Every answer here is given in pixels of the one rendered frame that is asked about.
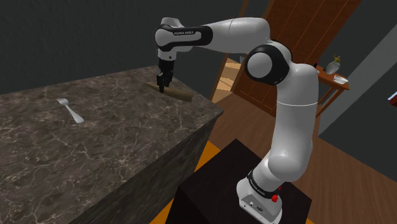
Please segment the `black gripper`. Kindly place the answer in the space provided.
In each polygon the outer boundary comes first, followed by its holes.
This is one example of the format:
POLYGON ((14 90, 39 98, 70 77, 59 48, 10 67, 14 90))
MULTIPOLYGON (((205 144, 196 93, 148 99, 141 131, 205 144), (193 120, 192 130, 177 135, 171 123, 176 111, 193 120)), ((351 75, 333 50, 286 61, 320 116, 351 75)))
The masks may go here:
POLYGON ((158 67, 160 68, 160 74, 157 75, 157 85, 159 92, 164 92, 164 87, 169 87, 174 72, 174 61, 164 60, 159 58, 158 67))

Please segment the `white fork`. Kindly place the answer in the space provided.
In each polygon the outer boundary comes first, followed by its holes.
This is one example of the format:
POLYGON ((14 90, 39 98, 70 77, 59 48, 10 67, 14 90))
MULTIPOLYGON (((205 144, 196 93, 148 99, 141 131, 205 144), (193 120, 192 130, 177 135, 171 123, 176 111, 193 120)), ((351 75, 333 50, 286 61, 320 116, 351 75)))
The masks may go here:
POLYGON ((69 101, 66 98, 58 98, 59 104, 66 107, 76 123, 83 123, 85 120, 69 107, 69 101))

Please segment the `black robot stand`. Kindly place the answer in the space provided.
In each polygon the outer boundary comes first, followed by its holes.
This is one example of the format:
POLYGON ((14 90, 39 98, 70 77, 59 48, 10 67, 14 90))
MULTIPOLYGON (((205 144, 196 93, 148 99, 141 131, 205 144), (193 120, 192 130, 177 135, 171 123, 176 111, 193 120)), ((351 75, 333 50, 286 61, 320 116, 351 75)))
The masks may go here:
POLYGON ((236 192, 260 161, 233 140, 178 186, 165 224, 261 224, 240 207, 236 192))

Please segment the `brown wooden door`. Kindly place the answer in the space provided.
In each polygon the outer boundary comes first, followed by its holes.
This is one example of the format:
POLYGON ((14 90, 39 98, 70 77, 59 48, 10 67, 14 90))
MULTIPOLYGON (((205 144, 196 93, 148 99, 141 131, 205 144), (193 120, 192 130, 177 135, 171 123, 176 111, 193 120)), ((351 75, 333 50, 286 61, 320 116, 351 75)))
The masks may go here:
MULTIPOLYGON (((269 0, 263 18, 270 37, 287 46, 293 62, 314 65, 361 0, 269 0)), ((232 92, 275 117, 276 86, 237 75, 232 92)))

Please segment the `orange wooden side table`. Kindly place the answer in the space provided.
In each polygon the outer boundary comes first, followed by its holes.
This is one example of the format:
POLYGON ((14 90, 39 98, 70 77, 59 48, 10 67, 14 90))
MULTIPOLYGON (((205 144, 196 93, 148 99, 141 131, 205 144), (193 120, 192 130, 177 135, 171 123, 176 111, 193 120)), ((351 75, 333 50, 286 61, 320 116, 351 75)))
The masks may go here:
POLYGON ((317 69, 318 79, 320 83, 324 83, 330 87, 318 104, 321 106, 316 114, 319 117, 321 113, 345 90, 349 90, 349 84, 346 77, 337 74, 340 67, 340 57, 333 56, 334 61, 330 62, 324 69, 315 64, 317 69))

